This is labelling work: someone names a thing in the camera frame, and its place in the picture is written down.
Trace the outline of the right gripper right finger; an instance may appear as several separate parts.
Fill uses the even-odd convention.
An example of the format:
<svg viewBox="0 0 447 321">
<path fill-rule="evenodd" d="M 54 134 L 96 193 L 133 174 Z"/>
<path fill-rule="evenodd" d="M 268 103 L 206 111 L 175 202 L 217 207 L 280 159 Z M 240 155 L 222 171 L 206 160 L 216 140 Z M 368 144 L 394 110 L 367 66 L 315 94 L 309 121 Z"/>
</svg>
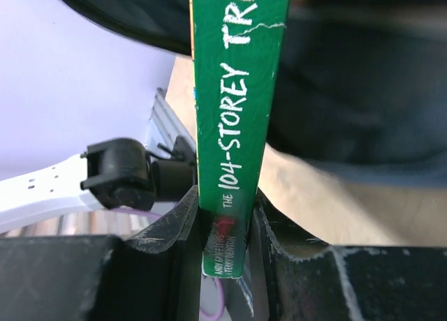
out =
<svg viewBox="0 0 447 321">
<path fill-rule="evenodd" d="M 249 239 L 256 320 L 445 320 L 446 249 L 341 246 L 259 193 Z"/>
</svg>

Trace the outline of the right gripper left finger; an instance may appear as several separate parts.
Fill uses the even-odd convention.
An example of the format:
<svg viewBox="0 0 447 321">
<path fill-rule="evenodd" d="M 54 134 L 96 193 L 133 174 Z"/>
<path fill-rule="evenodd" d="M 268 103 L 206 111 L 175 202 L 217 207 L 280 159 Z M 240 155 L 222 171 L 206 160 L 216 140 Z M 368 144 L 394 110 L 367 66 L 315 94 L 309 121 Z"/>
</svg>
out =
<svg viewBox="0 0 447 321">
<path fill-rule="evenodd" d="M 2 320 L 197 320 L 198 189 L 129 239 L 1 240 Z"/>
</svg>

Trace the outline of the blue student backpack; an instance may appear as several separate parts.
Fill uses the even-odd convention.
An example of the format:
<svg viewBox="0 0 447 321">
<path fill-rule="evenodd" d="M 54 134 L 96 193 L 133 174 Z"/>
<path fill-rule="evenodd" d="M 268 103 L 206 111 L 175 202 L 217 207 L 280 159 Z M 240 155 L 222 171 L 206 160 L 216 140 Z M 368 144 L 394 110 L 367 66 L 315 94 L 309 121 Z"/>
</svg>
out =
<svg viewBox="0 0 447 321">
<path fill-rule="evenodd" d="M 62 1 L 192 59 L 202 177 L 249 152 L 226 148 L 228 62 L 273 98 L 273 149 L 353 183 L 446 186 L 446 0 Z"/>
</svg>

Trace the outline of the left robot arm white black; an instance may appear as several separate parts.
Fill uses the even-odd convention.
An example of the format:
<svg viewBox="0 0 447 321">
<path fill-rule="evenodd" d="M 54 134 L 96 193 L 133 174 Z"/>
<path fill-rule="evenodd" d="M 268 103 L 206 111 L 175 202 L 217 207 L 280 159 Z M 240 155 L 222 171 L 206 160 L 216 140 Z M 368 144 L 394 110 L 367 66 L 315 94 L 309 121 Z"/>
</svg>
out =
<svg viewBox="0 0 447 321">
<path fill-rule="evenodd" d="M 1 182 L 1 232 L 66 214 L 112 210 L 155 217 L 160 202 L 179 202 L 197 182 L 196 153 L 177 136 L 164 158 L 137 140 L 116 138 L 82 154 Z"/>
</svg>

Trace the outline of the green treehouse book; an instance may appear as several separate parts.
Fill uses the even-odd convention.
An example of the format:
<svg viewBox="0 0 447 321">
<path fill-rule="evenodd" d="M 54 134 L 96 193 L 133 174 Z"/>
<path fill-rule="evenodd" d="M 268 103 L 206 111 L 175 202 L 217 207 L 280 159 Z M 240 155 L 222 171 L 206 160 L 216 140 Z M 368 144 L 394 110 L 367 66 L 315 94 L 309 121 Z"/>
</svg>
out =
<svg viewBox="0 0 447 321">
<path fill-rule="evenodd" d="M 290 0 L 189 0 L 206 276 L 239 278 Z"/>
</svg>

